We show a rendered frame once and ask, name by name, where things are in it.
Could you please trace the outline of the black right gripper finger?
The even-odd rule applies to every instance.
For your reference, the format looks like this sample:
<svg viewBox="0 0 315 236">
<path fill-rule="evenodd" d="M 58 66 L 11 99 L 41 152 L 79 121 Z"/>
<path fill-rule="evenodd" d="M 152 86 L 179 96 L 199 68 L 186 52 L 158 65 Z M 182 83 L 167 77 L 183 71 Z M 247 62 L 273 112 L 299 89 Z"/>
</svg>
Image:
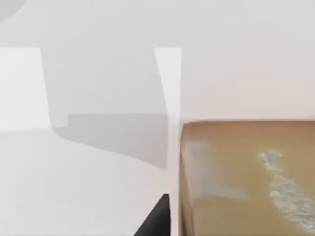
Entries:
<svg viewBox="0 0 315 236">
<path fill-rule="evenodd" d="M 134 236 L 170 236 L 169 194 L 163 194 Z"/>
</svg>

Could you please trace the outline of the brown bread loaf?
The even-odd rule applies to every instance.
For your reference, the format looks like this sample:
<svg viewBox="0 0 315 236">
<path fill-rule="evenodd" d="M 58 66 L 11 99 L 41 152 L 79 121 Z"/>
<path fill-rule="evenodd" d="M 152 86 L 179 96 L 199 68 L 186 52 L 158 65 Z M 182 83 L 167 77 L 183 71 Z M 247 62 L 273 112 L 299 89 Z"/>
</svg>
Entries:
<svg viewBox="0 0 315 236">
<path fill-rule="evenodd" d="M 315 120 L 183 126 L 184 236 L 315 236 Z"/>
</svg>

